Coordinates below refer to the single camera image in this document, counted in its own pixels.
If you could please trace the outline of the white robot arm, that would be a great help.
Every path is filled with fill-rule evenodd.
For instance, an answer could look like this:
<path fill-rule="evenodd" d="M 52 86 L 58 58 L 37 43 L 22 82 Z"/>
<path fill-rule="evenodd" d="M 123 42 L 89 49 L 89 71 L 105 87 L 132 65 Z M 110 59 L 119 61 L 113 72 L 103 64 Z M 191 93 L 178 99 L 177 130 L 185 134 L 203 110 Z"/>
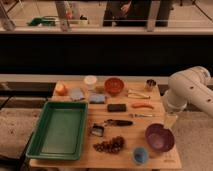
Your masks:
<path fill-rule="evenodd" d="M 177 112 L 183 111 L 188 103 L 213 118 L 213 90 L 207 87 L 211 80 L 210 72 L 195 66 L 172 74 L 168 78 L 168 89 L 162 102 L 167 113 L 164 127 L 170 129 L 177 120 Z"/>

